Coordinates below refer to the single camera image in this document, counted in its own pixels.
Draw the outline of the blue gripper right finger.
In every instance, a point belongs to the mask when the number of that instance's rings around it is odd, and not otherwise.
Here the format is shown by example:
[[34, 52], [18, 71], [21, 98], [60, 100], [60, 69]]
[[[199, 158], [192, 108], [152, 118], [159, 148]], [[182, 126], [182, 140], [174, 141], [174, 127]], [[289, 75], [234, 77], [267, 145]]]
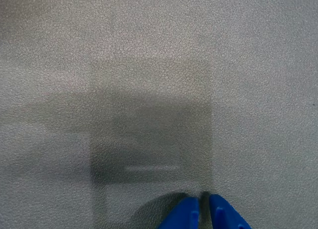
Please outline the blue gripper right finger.
[[222, 196], [211, 194], [209, 208], [213, 229], [251, 229], [246, 220]]

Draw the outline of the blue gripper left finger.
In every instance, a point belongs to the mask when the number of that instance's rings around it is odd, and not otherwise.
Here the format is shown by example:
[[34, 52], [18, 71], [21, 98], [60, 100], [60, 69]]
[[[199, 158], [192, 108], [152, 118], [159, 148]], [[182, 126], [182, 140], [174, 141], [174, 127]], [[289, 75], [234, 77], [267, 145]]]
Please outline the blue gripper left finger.
[[199, 200], [195, 197], [182, 199], [158, 226], [158, 229], [198, 229]]

